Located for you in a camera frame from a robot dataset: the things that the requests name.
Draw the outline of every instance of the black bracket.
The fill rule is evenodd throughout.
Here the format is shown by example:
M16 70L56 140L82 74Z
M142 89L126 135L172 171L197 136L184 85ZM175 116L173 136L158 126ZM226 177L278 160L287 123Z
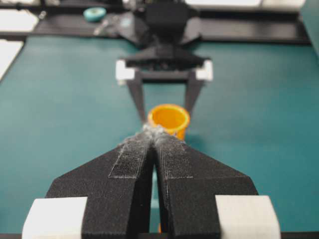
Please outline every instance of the black bracket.
M145 123L143 83L186 84L184 107L191 115L204 83L213 79L213 66L210 59L186 50L157 46L118 60L116 79L119 85L128 86L140 119Z

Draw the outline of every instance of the teal tape roll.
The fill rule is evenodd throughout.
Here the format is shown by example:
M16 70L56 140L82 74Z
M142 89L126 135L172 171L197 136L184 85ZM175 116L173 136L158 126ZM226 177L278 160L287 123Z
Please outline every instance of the teal tape roll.
M89 22L100 21L106 15L106 10L103 7L91 7L86 9L83 15Z

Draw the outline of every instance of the orange cup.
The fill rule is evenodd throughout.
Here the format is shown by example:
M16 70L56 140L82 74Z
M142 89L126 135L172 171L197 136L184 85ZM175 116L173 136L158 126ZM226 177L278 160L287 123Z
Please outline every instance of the orange cup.
M189 125L190 116L183 107L174 104L164 104L154 107L148 115L151 126L161 125L165 131L184 140Z

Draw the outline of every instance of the teal tabletop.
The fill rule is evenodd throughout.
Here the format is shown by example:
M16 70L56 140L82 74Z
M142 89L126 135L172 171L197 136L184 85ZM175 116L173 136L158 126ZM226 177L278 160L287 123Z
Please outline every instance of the teal tabletop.
M311 46L196 43L214 80L195 105L186 143L249 175L282 231L319 230L319 64ZM115 61L118 39L30 37L0 82L0 233L20 233L52 180L141 130ZM184 85L145 85L149 111L183 104ZM153 189L151 231L159 221Z

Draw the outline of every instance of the orange plastic cup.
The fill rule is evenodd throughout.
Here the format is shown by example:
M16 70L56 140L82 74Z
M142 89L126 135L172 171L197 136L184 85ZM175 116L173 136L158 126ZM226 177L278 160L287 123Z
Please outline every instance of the orange plastic cup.
M148 115L151 126L161 125L165 131L184 140L189 125L189 113L181 106L173 104L159 105L153 108Z

